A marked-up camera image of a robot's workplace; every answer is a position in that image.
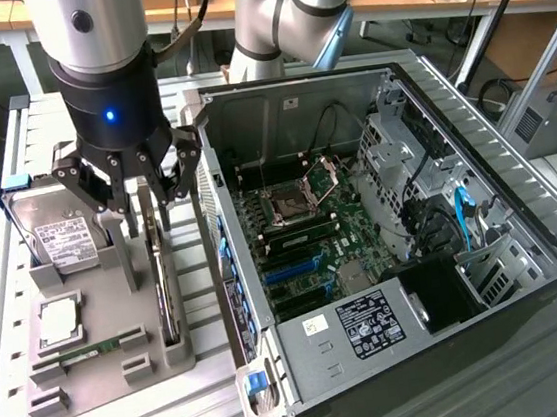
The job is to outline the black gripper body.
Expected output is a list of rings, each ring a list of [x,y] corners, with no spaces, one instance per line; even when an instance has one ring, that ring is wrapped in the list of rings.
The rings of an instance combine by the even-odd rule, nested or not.
[[[151,157],[165,156],[172,142],[163,114],[152,50],[148,43],[127,65],[112,72],[81,73],[48,60],[74,124],[83,158],[106,164],[123,161],[144,146]]]

